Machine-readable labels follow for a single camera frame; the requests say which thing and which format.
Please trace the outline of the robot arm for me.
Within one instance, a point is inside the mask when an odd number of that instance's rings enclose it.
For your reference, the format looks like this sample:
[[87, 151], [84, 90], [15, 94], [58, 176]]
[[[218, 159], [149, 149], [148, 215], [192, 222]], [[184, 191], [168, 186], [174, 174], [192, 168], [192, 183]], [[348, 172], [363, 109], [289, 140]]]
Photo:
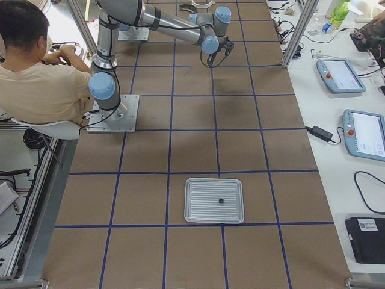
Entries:
[[206, 67], [213, 68], [220, 51], [228, 57], [234, 47], [226, 35], [231, 11], [220, 6], [212, 13], [194, 13], [187, 20], [145, 4], [143, 1], [98, 1], [100, 8], [97, 51], [93, 76], [88, 82], [94, 109], [86, 129], [93, 133], [134, 132], [140, 97], [121, 93], [116, 46], [121, 25], [148, 28], [191, 43], [207, 54]]

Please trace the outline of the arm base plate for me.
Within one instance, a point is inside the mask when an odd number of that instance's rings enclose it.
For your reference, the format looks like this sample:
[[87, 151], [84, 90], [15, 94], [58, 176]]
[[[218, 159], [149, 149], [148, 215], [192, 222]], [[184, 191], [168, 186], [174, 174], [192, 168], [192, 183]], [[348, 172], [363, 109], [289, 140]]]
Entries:
[[121, 94], [120, 105], [110, 116], [111, 111], [99, 108], [99, 103], [94, 102], [93, 110], [97, 113], [90, 116], [89, 133], [120, 133], [135, 132], [140, 96], [135, 94]]
[[148, 41], [148, 38], [148, 28], [121, 26], [118, 35], [118, 42], [145, 42]]

